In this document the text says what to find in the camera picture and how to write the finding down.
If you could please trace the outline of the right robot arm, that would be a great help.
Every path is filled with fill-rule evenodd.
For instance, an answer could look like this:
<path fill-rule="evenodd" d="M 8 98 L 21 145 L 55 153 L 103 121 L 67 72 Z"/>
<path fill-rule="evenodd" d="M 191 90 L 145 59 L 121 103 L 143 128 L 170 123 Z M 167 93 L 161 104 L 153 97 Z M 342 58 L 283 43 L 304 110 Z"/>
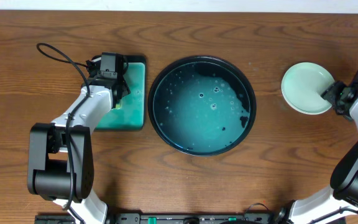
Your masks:
<path fill-rule="evenodd" d="M 336 82 L 321 95 L 338 115 L 355 122 L 358 130 L 358 83 Z M 358 215 L 358 141 L 335 167 L 330 185 L 303 200 L 291 202 L 272 223 L 332 223 Z"/>

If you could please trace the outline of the green yellow scrub sponge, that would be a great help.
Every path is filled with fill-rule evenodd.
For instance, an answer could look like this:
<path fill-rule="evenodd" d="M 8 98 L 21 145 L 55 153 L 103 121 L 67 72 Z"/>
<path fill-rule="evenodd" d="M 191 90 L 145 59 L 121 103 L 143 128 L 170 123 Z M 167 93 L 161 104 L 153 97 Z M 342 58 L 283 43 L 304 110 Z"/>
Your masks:
<path fill-rule="evenodd" d="M 116 103 L 114 109 L 115 109 L 115 110 L 119 110 L 119 109 L 121 109 L 121 108 L 122 108 L 122 100 L 119 100 L 119 101 Z"/>

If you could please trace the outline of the mint green plate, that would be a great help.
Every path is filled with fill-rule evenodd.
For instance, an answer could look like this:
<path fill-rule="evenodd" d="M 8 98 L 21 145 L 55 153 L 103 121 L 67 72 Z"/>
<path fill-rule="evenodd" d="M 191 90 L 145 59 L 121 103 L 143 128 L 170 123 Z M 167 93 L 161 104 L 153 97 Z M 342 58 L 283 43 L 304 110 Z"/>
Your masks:
<path fill-rule="evenodd" d="M 332 107 L 315 91 L 283 92 L 283 97 L 294 110 L 303 114 L 322 114 Z"/>
<path fill-rule="evenodd" d="M 322 66 L 301 62 L 291 66 L 284 74 L 281 91 L 315 91 L 320 96 L 334 83 L 333 76 Z"/>

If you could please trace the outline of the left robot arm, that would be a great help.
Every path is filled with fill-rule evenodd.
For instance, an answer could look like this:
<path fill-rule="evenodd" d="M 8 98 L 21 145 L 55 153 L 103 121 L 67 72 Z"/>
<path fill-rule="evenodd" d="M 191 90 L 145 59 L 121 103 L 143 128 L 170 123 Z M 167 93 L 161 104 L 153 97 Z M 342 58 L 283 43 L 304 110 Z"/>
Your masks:
<path fill-rule="evenodd" d="M 129 93 L 123 78 L 90 78 L 62 115 L 30 130 L 28 191 L 61 206 L 75 223 L 109 221 L 108 205 L 93 190 L 91 135 Z"/>

